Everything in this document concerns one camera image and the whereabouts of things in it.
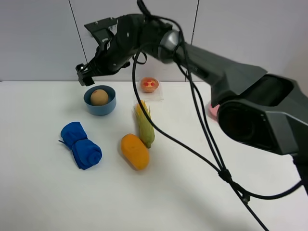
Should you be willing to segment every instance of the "corn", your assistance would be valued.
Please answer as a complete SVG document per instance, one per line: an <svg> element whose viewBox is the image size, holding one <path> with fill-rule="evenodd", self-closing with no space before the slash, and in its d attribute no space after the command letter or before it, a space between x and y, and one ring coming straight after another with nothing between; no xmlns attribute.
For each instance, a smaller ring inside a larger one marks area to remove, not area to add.
<svg viewBox="0 0 308 231"><path fill-rule="evenodd" d="M148 110L145 102L143 100L141 100L141 102L145 111L151 118L150 111ZM139 125L139 139L144 143L147 148L150 148L151 144L155 139L154 128L145 117L139 104L136 104L135 106L135 114Z"/></svg>

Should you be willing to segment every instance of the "white table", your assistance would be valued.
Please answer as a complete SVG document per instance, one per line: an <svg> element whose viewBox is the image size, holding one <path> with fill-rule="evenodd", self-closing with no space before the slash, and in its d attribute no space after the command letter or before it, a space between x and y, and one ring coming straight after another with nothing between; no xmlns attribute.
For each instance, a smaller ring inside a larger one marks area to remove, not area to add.
<svg viewBox="0 0 308 231"><path fill-rule="evenodd" d="M107 116L86 111L78 82L0 83L0 231L260 231L230 186L205 162L156 132L148 168L127 164L119 142L136 133L130 82L104 82L116 90ZM162 83L163 101L148 102L164 131L213 160L197 120L188 83ZM197 83L204 101L210 88ZM80 121L103 151L100 163L78 169L58 140ZM299 181L289 156L228 138L209 120L227 167L246 189L271 195ZM271 231L306 231L303 188L283 199L249 203Z"/></svg>

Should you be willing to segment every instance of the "white wall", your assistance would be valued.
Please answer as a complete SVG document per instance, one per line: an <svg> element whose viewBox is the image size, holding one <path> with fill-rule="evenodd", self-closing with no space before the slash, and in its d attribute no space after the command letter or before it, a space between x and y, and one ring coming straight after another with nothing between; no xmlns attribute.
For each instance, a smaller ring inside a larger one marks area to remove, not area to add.
<svg viewBox="0 0 308 231"><path fill-rule="evenodd" d="M308 90L307 0L200 1L193 45L292 77Z"/></svg>
<svg viewBox="0 0 308 231"><path fill-rule="evenodd" d="M77 80L82 62L68 1L0 1L0 81Z"/></svg>
<svg viewBox="0 0 308 231"><path fill-rule="evenodd" d="M197 0L144 0L152 14L178 21L188 41L192 37L197 2ZM88 61L94 56L97 43L84 24L107 17L116 18L129 13L140 13L136 0L71 0L71 3ZM131 67L132 65L122 69L118 75L99 79L130 81ZM155 77L164 81L184 81L185 79L175 64L165 65L152 57L149 57L146 65L137 66L137 77Z"/></svg>

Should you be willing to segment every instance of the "brown egg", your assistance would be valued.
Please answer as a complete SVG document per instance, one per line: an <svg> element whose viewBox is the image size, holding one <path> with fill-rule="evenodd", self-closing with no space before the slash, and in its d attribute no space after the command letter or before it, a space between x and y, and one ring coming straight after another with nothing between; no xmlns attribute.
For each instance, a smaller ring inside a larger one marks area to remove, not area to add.
<svg viewBox="0 0 308 231"><path fill-rule="evenodd" d="M103 106L108 103L108 94L102 89L95 90L91 95L91 104L93 106Z"/></svg>

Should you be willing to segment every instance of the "rolled blue towel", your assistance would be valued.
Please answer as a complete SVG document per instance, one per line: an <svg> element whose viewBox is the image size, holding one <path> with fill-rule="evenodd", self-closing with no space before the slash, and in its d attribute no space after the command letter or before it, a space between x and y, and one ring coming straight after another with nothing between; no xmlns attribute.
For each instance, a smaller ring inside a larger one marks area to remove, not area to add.
<svg viewBox="0 0 308 231"><path fill-rule="evenodd" d="M79 122L66 125L61 131L64 143L73 152L74 159L79 168L86 170L99 163L102 151L88 137Z"/></svg>

